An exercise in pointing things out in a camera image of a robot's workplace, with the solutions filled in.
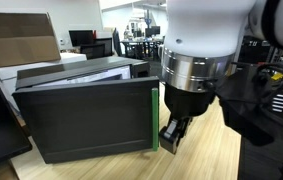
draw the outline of white wall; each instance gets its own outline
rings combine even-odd
[[[160,36],[165,36],[168,30],[168,16],[166,11],[151,9],[150,12],[153,18],[151,25],[160,26]]]
[[[104,27],[116,27],[119,31],[120,40],[124,39],[124,31],[132,16],[132,5],[125,6],[120,9],[113,9],[109,11],[103,11],[102,20]]]
[[[101,9],[107,9],[138,1],[141,0],[100,0],[100,7]]]
[[[99,0],[0,0],[0,12],[48,12],[60,49],[72,48],[71,29],[103,29]]]

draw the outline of silver metal ring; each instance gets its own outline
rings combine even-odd
[[[206,92],[206,82],[223,77],[233,55],[214,58],[189,57],[161,47],[162,77],[171,86],[189,92]]]

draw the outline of wooden tabletop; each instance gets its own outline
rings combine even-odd
[[[166,125],[164,88],[160,86],[160,127]],[[178,152],[163,148],[60,164],[45,164],[37,147],[12,159],[23,179],[237,179],[241,136],[226,127],[218,100],[194,118]]]

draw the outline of green edge strip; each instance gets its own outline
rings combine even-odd
[[[159,147],[159,90],[152,89],[152,149],[157,151]]]

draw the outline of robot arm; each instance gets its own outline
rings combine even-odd
[[[283,0],[167,0],[167,13],[161,58],[171,116],[160,143],[174,154],[192,117],[213,101],[247,21],[256,37],[283,49]]]

